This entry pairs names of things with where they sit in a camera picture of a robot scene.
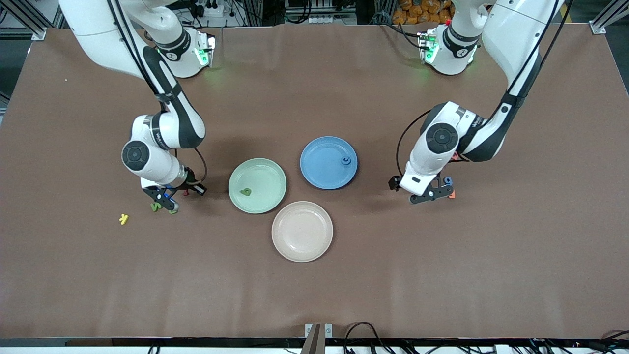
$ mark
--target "wire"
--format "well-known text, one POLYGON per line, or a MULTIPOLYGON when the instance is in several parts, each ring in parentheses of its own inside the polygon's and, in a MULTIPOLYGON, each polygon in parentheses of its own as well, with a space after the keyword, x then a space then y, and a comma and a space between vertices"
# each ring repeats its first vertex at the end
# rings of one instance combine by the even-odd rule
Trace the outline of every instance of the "wire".
POLYGON ((542 59, 542 62, 540 63, 540 69, 544 66, 544 62, 546 61, 546 58, 550 54, 550 51, 552 50, 552 47, 555 45, 555 41, 557 40, 557 37, 559 37, 559 33, 561 33, 561 29, 564 27, 565 21, 568 18, 568 13, 570 12, 570 8, 572 7, 572 3, 574 3, 574 0, 570 0, 570 3, 565 7, 564 17, 561 19, 561 23, 559 24, 559 28, 557 29, 557 32, 555 33, 555 36, 552 38, 552 41, 551 41, 550 45, 548 46, 548 49, 546 50, 546 53, 544 54, 544 58, 542 59))
POLYGON ((464 352, 466 352, 468 354, 471 354, 472 352, 478 353, 478 354, 493 354, 493 353, 495 353, 495 351, 482 351, 481 348, 478 347, 478 346, 476 347, 476 348, 478 348, 477 350, 473 349, 470 346, 458 346, 457 348, 461 349, 462 351, 464 351, 464 352))
POLYGON ((404 35, 404 38, 406 38, 408 43, 410 43, 412 46, 414 46, 415 48, 424 49, 424 50, 430 49, 430 48, 428 48, 426 46, 420 46, 418 44, 413 43, 413 41, 408 38, 408 35, 406 34, 406 32, 402 29, 402 25, 398 25, 398 26, 399 26, 399 29, 400 29, 400 33, 402 33, 404 35))
POLYGON ((146 38, 147 40, 153 42, 153 37, 151 37, 151 35, 148 34, 148 31, 144 30, 144 38, 146 38))
POLYGON ((548 340, 548 342, 550 344, 556 346, 557 348, 561 349, 562 351, 566 352, 566 354, 574 354, 573 352, 569 351, 568 349, 564 348, 563 346, 555 344, 552 340, 548 340))
POLYGON ((427 110, 426 112, 422 113, 419 117, 415 118, 415 120, 413 120, 408 127, 406 127, 406 129, 404 129, 404 132, 402 132, 402 135, 400 135, 399 140, 398 140, 398 147, 395 150, 395 163, 398 166, 398 173, 401 176, 402 175, 402 169, 399 168, 399 146, 400 144, 402 144, 402 139, 404 138, 404 135, 406 134, 406 132, 413 126, 413 124, 415 124, 419 119, 421 119, 422 117, 424 117, 425 115, 427 115, 428 113, 430 113, 430 111, 432 110, 427 110))
POLYGON ((197 152, 197 155, 199 155, 199 157, 201 158, 201 162, 203 162, 203 177, 196 182, 188 183, 189 186, 200 185, 201 183, 203 183, 203 181, 205 181, 205 178, 208 176, 208 164, 205 163, 205 159, 203 158, 203 155, 201 155, 201 153, 199 152, 199 149, 195 147, 194 150, 197 152))
POLYGON ((371 328, 371 331, 374 333, 374 336, 376 337, 376 339, 378 340, 378 342, 380 342, 380 346, 384 348, 384 350, 386 350, 388 353, 390 354, 396 354, 395 351, 393 351, 393 349, 391 349, 390 346, 388 345, 384 345, 384 343, 382 342, 382 339, 380 339, 380 337, 378 336, 378 332, 376 332, 376 329, 374 328, 374 325, 369 323, 369 322, 358 322, 356 324, 354 324, 352 327, 350 327, 350 329, 347 331, 347 333, 345 334, 345 341, 343 342, 343 354, 349 354, 350 352, 347 350, 347 340, 350 336, 350 333, 353 331, 354 328, 360 326, 360 325, 366 325, 369 326, 369 328, 371 328))
POLYGON ((153 353, 153 348, 155 348, 155 344, 151 344, 151 347, 148 349, 147 354, 159 354, 159 352, 162 350, 162 347, 157 345, 155 353, 153 353))
POLYGON ((616 334, 614 334, 614 335, 611 335, 611 336, 609 336, 609 337, 605 337, 605 338, 603 338, 603 339, 604 339, 604 340, 612 340, 612 339, 614 339, 614 338, 618 338, 618 337, 620 337, 620 336, 624 336, 625 334, 629 334, 629 331, 622 331, 622 332, 616 333, 616 334))
POLYGON ((409 33, 409 32, 404 31, 404 30, 402 29, 402 25, 399 25, 399 27, 400 27, 400 28, 398 29, 397 27, 395 27, 395 26, 393 26, 393 25, 391 25, 391 24, 389 24, 389 23, 378 22, 378 23, 376 23, 376 24, 377 24, 377 25, 387 26, 387 27, 389 27, 390 29, 392 29, 392 30, 394 30, 394 31, 398 32, 398 33, 399 33, 399 34, 401 34, 401 35, 405 35, 405 36, 408 36, 408 37, 413 37, 413 38, 420 38, 420 37, 421 37, 421 35, 418 35, 418 34, 415 34, 415 33, 409 33))
MULTIPOLYGON (((157 91, 157 87, 155 86, 155 84, 153 83, 153 81, 151 81, 150 76, 148 75, 148 71, 147 68, 144 66, 144 63, 142 62, 142 56, 140 55, 140 51, 138 50, 138 46, 135 43, 135 38, 133 38, 133 34, 131 32, 131 28, 132 26, 129 25, 129 23, 126 21, 126 18, 124 16, 124 12, 122 10, 122 6, 120 5, 120 0, 115 0, 116 1, 116 7, 118 8, 118 12, 119 14, 121 14, 122 17, 122 21, 125 24, 126 27, 126 31, 127 34, 129 35, 129 38, 131 39, 131 44, 133 44, 133 49, 135 50, 135 55, 137 58, 136 64, 138 66, 138 69, 140 70, 140 72, 142 73, 142 76, 144 77, 144 80, 146 80, 148 87, 151 88, 151 90, 153 91, 154 95, 158 95, 159 92, 157 91)), ((129 46, 129 42, 128 40, 125 38, 125 43, 127 44, 127 47, 129 46)), ((159 105, 160 105, 160 110, 162 113, 166 112, 166 105, 164 104, 164 102, 159 101, 159 105)))
POLYGON ((247 22, 245 21, 245 17, 242 16, 242 14, 240 13, 240 7, 238 5, 236 5, 236 11, 238 11, 238 16, 240 17, 240 19, 242 20, 242 26, 243 27, 247 27, 247 22))
POLYGON ((6 16, 9 14, 9 11, 5 10, 2 6, 0 6, 0 16, 2 16, 3 13, 4 13, 4 16, 0 20, 0 23, 4 22, 4 20, 6 19, 6 16))
POLYGON ((550 26, 550 22, 552 21, 552 18, 555 16, 555 10, 558 7, 559 7, 559 0, 555 0, 555 6, 553 6, 553 10, 550 12, 550 17, 548 18, 548 21, 546 22, 546 25, 544 26, 542 34, 537 39, 537 43, 535 44, 535 46, 533 47, 533 50, 531 50, 530 54, 526 58, 526 61, 524 61, 524 65, 522 66, 522 69, 520 69, 520 71, 518 72, 518 75, 516 75, 515 79, 511 83, 511 85, 509 85, 509 89, 507 89, 507 93, 511 92, 511 90, 513 89, 513 86, 518 82, 518 79, 520 78, 520 76, 524 72, 524 69, 526 68, 528 63, 531 61, 531 58, 533 57, 533 54, 535 53, 536 49, 539 48, 540 43, 542 42, 542 38, 544 38, 544 35, 546 34, 546 31, 548 30, 548 27, 550 26))
POLYGON ((297 23, 297 24, 304 23, 310 17, 310 12, 312 11, 312 5, 313 3, 310 0, 307 0, 307 2, 304 3, 304 12, 303 14, 301 14, 299 19, 297 19, 297 21, 290 20, 289 18, 286 18, 286 21, 290 23, 297 23))

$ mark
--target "floor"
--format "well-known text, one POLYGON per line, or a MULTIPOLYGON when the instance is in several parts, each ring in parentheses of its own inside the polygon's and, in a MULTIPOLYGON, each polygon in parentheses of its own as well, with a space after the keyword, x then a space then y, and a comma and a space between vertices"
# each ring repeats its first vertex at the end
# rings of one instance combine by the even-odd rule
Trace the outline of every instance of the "floor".
MULTIPOLYGON (((572 22, 587 22, 593 19, 608 3, 608 0, 574 0, 570 11, 572 22)), ((625 82, 629 84, 629 17, 607 27, 607 39, 616 59, 616 65, 625 82)), ((11 95, 19 72, 26 59, 29 40, 0 40, 0 92, 11 95)), ((0 111, 5 108, 0 102, 0 111)))

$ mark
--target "black cable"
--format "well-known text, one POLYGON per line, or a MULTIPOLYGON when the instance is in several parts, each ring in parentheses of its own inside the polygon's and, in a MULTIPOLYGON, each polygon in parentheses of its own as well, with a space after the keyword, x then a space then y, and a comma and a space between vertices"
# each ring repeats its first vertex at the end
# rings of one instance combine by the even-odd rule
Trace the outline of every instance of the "black cable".
MULTIPOLYGON (((144 80, 146 80, 146 82, 148 84, 148 87, 150 87, 151 90, 153 91, 153 94, 157 96, 159 94, 159 92, 157 91, 157 87, 154 85, 153 81, 151 81, 150 76, 148 75, 147 68, 144 66, 144 63, 142 62, 142 56, 140 55, 140 51, 138 50, 138 46, 135 43, 135 39, 133 38, 133 34, 131 32, 131 28, 133 28, 133 27, 130 26, 129 23, 125 19, 124 12, 122 10, 122 6, 120 5, 120 0, 115 0, 115 1, 116 1, 116 7, 118 8, 118 13, 121 15, 121 19, 122 19, 122 21, 125 24, 127 34, 129 35, 129 38, 131 39, 131 44, 132 44, 133 50, 135 51, 136 65, 138 66, 138 69, 142 73, 142 76, 144 77, 144 80)), ((129 47, 129 42, 128 42, 127 39, 125 39, 125 43, 127 44, 127 47, 129 47)), ((162 113, 167 111, 166 110, 166 105, 164 104, 164 102, 159 101, 159 105, 160 105, 160 110, 161 110, 162 113)))
POLYGON ((242 16, 242 14, 240 13, 240 7, 238 5, 235 5, 235 6, 236 6, 236 11, 238 11, 238 16, 242 19, 242 26, 243 27, 247 27, 247 21, 246 21, 245 17, 242 16))
POLYGON ((437 349, 439 349, 439 348, 441 348, 443 346, 445 346, 445 344, 438 345, 438 346, 432 348, 431 350, 428 350, 425 354, 432 354, 435 350, 437 350, 437 349))
POLYGON ((395 163, 398 166, 398 173, 401 176, 402 175, 402 169, 399 168, 399 146, 400 144, 402 144, 402 139, 404 138, 404 135, 406 134, 406 132, 413 126, 413 124, 415 124, 419 119, 421 119, 422 117, 424 117, 425 115, 427 115, 428 113, 430 113, 430 111, 432 110, 427 110, 426 112, 422 113, 419 117, 415 118, 415 120, 413 120, 408 127, 406 127, 406 129, 404 129, 404 132, 402 132, 402 135, 400 135, 399 140, 398 140, 398 147, 395 150, 395 163))
POLYGON ((289 18, 286 19, 286 21, 290 22, 290 23, 304 23, 309 17, 310 17, 310 13, 312 11, 312 2, 311 0, 307 0, 306 3, 304 3, 304 12, 301 14, 301 16, 297 19, 297 21, 293 21, 290 20, 289 18))
POLYGON ((625 334, 629 334, 629 331, 622 331, 622 332, 616 333, 616 334, 614 334, 614 335, 611 335, 611 336, 609 336, 609 337, 605 337, 605 338, 603 338, 603 339, 604 339, 604 340, 612 340, 612 339, 618 338, 618 337, 620 337, 620 336, 624 336, 625 334))
POLYGON ((153 42, 153 37, 151 37, 151 35, 148 34, 148 31, 144 30, 144 38, 146 38, 147 40, 153 42))
POLYGON ((199 149, 195 147, 194 150, 197 152, 197 155, 199 155, 199 157, 201 158, 201 162, 203 163, 203 178, 201 178, 200 180, 196 182, 188 183, 189 186, 196 186, 196 185, 201 184, 203 181, 205 181, 205 178, 208 176, 208 164, 206 164, 205 159, 203 158, 203 155, 201 155, 201 153, 199 152, 199 149))
POLYGON ((419 49, 424 49, 424 50, 428 50, 430 48, 426 47, 426 46, 422 46, 422 45, 418 45, 413 43, 413 41, 408 38, 408 35, 406 34, 406 32, 402 29, 402 25, 398 25, 399 29, 400 29, 400 33, 402 33, 404 35, 404 38, 406 38, 406 40, 408 41, 408 43, 410 43, 412 46, 414 46, 415 48, 419 48, 419 49))
POLYGON ((371 328, 371 331, 374 333, 374 336, 376 337, 376 339, 380 343, 380 346, 384 348, 384 350, 386 350, 390 354, 396 354, 396 352, 393 351, 393 349, 391 349, 390 346, 384 345, 384 343, 382 342, 382 339, 380 339, 380 337, 378 336, 378 332, 376 332, 376 329, 374 328, 374 325, 369 323, 369 322, 358 322, 358 323, 355 323, 352 327, 350 327, 350 329, 345 334, 345 341, 343 342, 343 354, 350 354, 350 352, 347 350, 347 340, 348 340, 348 338, 350 336, 350 333, 353 331, 354 328, 356 328, 356 327, 358 327, 360 325, 363 325, 363 324, 366 325, 366 326, 369 326, 369 328, 371 328))
POLYGON ((478 349, 473 349, 470 346, 458 346, 458 349, 461 349, 462 351, 468 353, 468 354, 472 354, 472 352, 477 353, 477 354, 493 354, 495 353, 495 351, 482 351, 480 347, 476 347, 478 349))
POLYGON ((148 349, 147 354, 159 354, 159 352, 162 350, 162 347, 157 345, 155 353, 153 353, 153 348, 155 348, 155 344, 151 344, 151 347, 148 349))
POLYGON ((559 37, 559 33, 561 33, 561 29, 564 27, 565 21, 568 18, 568 13, 570 13, 570 8, 572 7, 572 3, 574 3, 574 0, 570 0, 570 3, 566 5, 565 7, 564 17, 561 19, 561 23, 559 23, 559 28, 557 29, 555 36, 552 38, 552 41, 550 42, 550 45, 548 46, 548 49, 546 50, 546 53, 544 54, 544 58, 542 58, 542 62, 540 63, 540 69, 544 66, 544 62, 546 61, 546 58, 550 54, 552 47, 555 45, 555 41, 557 40, 557 37, 559 37))
POLYGON ((533 351, 535 352, 535 354, 543 354, 543 353, 542 353, 542 351, 541 351, 541 350, 539 349, 539 347, 537 346, 537 344, 535 344, 535 343, 533 342, 533 340, 529 339, 528 341, 531 343, 531 345, 532 345, 532 347, 533 347, 533 351))
POLYGON ((384 25, 384 26, 387 26, 387 27, 389 27, 390 29, 392 29, 392 30, 394 30, 394 31, 398 32, 398 33, 399 33, 399 34, 401 34, 401 35, 406 35, 406 36, 408 36, 408 37, 414 37, 414 38, 420 38, 420 37, 421 37, 421 35, 418 35, 418 34, 415 34, 415 33, 410 33, 410 32, 406 32, 406 31, 404 31, 404 30, 401 28, 401 26, 402 26, 402 25, 400 25, 400 29, 398 30, 398 28, 397 28, 397 27, 395 27, 395 26, 393 26, 393 25, 391 25, 391 24, 389 24, 389 23, 379 22, 379 23, 376 23, 376 24, 377 24, 377 25, 384 25))
POLYGON ((260 16, 258 16, 257 14, 255 14, 255 13, 253 13, 253 12, 251 12, 251 11, 249 11, 249 10, 245 9, 245 6, 244 6, 243 4, 240 4, 240 3, 238 3, 238 4, 239 4, 239 5, 240 5, 240 7, 242 8, 242 10, 245 12, 245 14, 250 14, 251 16, 253 16, 253 17, 257 18, 258 20, 260 20, 260 22, 262 22, 262 20, 263 20, 263 18, 262 18, 262 17, 260 17, 260 16))
POLYGON ((520 76, 524 72, 524 69, 528 65, 529 61, 531 61, 531 58, 533 57, 533 54, 535 53, 535 50, 537 48, 539 48, 540 43, 542 42, 542 38, 544 38, 544 35, 546 34, 546 31, 548 30, 548 27, 550 26, 550 22, 552 21, 552 18, 555 16, 555 11, 557 10, 558 7, 559 7, 559 0, 555 0, 555 6, 553 6, 552 11, 550 12, 550 17, 548 18, 548 21, 546 22, 546 25, 544 26, 544 29, 542 31, 542 34, 540 35, 540 38, 537 39, 537 43, 535 44, 535 46, 531 50, 530 54, 528 54, 528 57, 524 61, 524 65, 522 66, 522 69, 520 69, 520 71, 516 75, 515 79, 511 83, 511 85, 509 85, 509 88, 507 89, 507 93, 511 92, 511 90, 513 89, 513 86, 515 85, 515 83, 518 82, 518 79, 520 78, 520 76))
POLYGON ((557 345, 555 344, 552 340, 548 340, 548 342, 554 346, 556 346, 557 348, 559 348, 560 350, 566 352, 566 354, 574 354, 573 352, 569 351, 568 349, 564 348, 563 346, 557 345))
POLYGON ((0 20, 0 23, 4 22, 4 20, 6 19, 6 16, 9 14, 9 11, 5 10, 2 6, 0 6, 0 16, 2 16, 3 13, 4 13, 4 16, 0 20))

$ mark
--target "brown tablecloth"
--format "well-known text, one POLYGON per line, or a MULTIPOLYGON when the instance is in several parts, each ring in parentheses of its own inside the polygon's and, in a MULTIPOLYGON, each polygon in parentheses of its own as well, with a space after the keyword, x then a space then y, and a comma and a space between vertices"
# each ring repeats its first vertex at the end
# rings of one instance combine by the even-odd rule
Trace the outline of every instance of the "brown tablecloth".
MULTIPOLYGON (((506 79, 482 49, 458 76, 376 26, 226 29, 214 68, 181 83, 204 118, 205 197, 153 213, 120 161, 146 84, 92 63, 70 31, 33 44, 0 129, 0 335, 297 336, 372 321, 381 336, 598 337, 629 327, 629 99, 605 37, 566 25, 498 156, 453 164, 457 198, 387 187, 407 124, 452 100, 488 117, 506 79), (359 156, 347 187, 301 176, 312 139, 359 156), (227 194, 241 162, 288 178, 264 215, 227 194), (320 204, 328 252, 284 259, 279 208, 320 204), (130 215, 126 225, 120 214, 130 215)), ((404 163, 418 137, 402 145, 404 163)), ((180 152, 195 171, 194 152, 180 152)))

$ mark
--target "black bracket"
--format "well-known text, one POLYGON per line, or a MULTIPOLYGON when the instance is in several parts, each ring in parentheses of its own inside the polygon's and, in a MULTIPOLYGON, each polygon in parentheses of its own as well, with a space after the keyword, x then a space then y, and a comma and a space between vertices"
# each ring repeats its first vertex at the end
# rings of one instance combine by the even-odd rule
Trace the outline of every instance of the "black bracket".
POLYGON ((156 99, 162 103, 169 104, 172 101, 173 95, 172 92, 169 93, 158 93, 155 95, 156 99))
POLYGON ((416 205, 421 202, 428 202, 430 200, 436 200, 439 198, 444 198, 452 194, 454 192, 454 188, 452 185, 444 185, 441 181, 441 176, 437 175, 433 181, 437 181, 437 187, 433 187, 432 182, 428 185, 424 194, 422 195, 411 195, 409 201, 411 204, 416 205))
POLYGON ((170 199, 172 195, 175 194, 176 190, 172 193, 169 193, 170 190, 167 188, 149 187, 142 188, 142 190, 149 197, 153 198, 156 203, 159 203, 159 205, 168 211, 173 211, 177 207, 177 202, 170 199))
POLYGON ((400 177, 400 176, 393 176, 393 177, 391 177, 391 179, 389 180, 389 189, 390 190, 399 191, 399 189, 400 189, 399 183, 401 181, 402 181, 402 177, 400 177))

